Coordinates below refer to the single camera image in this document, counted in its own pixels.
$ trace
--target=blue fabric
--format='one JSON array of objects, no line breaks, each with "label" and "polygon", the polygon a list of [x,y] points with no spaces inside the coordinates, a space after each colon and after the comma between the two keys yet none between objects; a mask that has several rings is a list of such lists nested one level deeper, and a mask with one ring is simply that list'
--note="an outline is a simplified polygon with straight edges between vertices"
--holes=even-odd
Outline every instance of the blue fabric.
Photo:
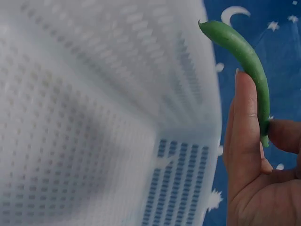
[{"label": "blue fabric", "polygon": [[[204,0],[208,20],[221,21],[222,12],[231,6],[241,6],[250,16],[235,14],[231,24],[256,50],[265,69],[269,90],[271,116],[301,121],[301,0]],[[278,29],[268,29],[270,22],[278,22]],[[222,141],[231,100],[234,96],[236,59],[225,49],[214,45],[217,63],[224,69],[218,74],[222,102]],[[273,145],[265,149],[272,166],[292,168],[296,156],[284,153]],[[204,226],[225,226],[227,207],[227,174],[219,157],[213,190],[222,192],[219,207],[206,213]]]}]

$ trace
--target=white star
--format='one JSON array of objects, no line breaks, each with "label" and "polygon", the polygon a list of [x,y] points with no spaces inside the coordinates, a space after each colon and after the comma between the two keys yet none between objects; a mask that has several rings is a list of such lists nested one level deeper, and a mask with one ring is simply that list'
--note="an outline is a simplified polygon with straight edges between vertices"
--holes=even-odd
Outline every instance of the white star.
[{"label": "white star", "polygon": [[281,163],[281,164],[277,165],[276,169],[277,170],[283,170],[284,169],[284,165]]},{"label": "white star", "polygon": [[215,66],[215,69],[216,69],[216,72],[222,72],[223,69],[224,69],[224,64],[223,63],[218,63],[216,66]]},{"label": "white star", "polygon": [[287,19],[292,21],[293,23],[296,23],[299,20],[298,17],[294,15],[289,16]]},{"label": "white star", "polygon": [[272,21],[268,23],[268,29],[272,29],[273,31],[279,29],[278,22]]},{"label": "white star", "polygon": [[217,209],[221,201],[223,201],[222,192],[218,192],[214,189],[209,196],[208,212]]},{"label": "white star", "polygon": [[217,153],[218,153],[218,156],[221,156],[222,155],[222,153],[223,153],[223,151],[224,151],[224,146],[219,146],[218,148],[217,148]]}]

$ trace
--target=fingernail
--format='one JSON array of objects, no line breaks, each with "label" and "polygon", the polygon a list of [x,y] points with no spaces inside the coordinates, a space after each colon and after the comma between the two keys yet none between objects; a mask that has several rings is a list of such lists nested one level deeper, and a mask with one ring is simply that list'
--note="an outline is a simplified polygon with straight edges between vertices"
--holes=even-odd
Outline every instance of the fingernail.
[{"label": "fingernail", "polygon": [[239,68],[236,68],[236,71],[235,71],[235,79],[234,79],[235,89],[236,89],[236,77],[237,77],[238,72],[239,72]]},{"label": "fingernail", "polygon": [[273,167],[271,166],[269,161],[267,159],[262,159],[261,160],[261,171],[263,173],[271,173],[272,170],[273,170]]}]

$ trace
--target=hand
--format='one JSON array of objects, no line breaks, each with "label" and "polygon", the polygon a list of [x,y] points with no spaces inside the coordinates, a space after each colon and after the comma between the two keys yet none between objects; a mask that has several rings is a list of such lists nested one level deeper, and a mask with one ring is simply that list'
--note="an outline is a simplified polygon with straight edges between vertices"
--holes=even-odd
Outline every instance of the hand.
[{"label": "hand", "polygon": [[[269,138],[279,149],[298,154],[301,123],[272,120]],[[273,170],[264,158],[256,87],[243,72],[236,75],[223,161],[229,175],[228,226],[301,225],[301,154],[291,170]]]}]

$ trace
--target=star print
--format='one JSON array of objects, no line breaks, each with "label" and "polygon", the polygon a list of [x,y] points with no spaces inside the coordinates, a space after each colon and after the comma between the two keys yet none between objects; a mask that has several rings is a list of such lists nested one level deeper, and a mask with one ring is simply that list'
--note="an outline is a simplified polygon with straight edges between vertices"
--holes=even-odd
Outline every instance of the star print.
[{"label": "star print", "polygon": [[296,23],[299,19],[298,17],[291,15],[287,18],[289,21],[292,21],[293,23]]},{"label": "star print", "polygon": [[272,29],[273,31],[279,29],[278,22],[272,21],[268,23],[268,29]]}]

